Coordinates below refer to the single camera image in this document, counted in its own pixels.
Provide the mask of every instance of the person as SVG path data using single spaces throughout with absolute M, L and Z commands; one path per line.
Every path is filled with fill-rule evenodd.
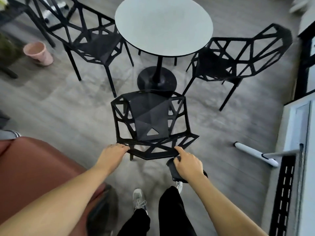
M 181 161 L 174 160 L 177 171 L 201 199 L 219 236 L 267 235 L 204 176 L 201 161 L 181 147 L 175 149 L 181 158 Z M 128 150 L 129 147 L 122 144 L 105 148 L 91 169 L 44 194 L 5 221 L 0 226 L 0 236 L 68 236 L 94 191 L 119 166 Z M 150 229 L 142 190 L 136 189 L 133 197 L 134 214 L 118 236 L 142 236 Z M 160 198 L 158 214 L 160 235 L 196 235 L 174 186 Z

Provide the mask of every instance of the yellow object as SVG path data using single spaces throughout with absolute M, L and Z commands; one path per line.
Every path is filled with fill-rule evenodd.
M 4 11 L 8 4 L 8 0 L 0 0 L 0 11 Z

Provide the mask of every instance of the person's left arm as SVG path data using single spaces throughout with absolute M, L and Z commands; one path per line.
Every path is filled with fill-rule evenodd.
M 0 225 L 0 236 L 69 235 L 95 190 L 128 150 L 122 144 L 105 148 L 90 170 L 46 193 Z

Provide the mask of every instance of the person's right arm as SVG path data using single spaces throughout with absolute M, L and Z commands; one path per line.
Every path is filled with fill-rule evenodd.
M 201 161 L 181 147 L 175 147 L 181 161 L 174 163 L 201 199 L 219 236 L 267 236 L 246 214 L 226 198 L 203 174 Z

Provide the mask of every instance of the round black table base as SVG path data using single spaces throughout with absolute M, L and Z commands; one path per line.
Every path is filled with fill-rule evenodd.
M 137 79 L 139 90 L 156 89 L 175 91 L 177 86 L 175 75 L 167 68 L 162 67 L 160 82 L 154 83 L 152 81 L 152 77 L 155 73 L 155 70 L 156 66 L 151 66 L 145 68 L 143 71 L 140 72 Z

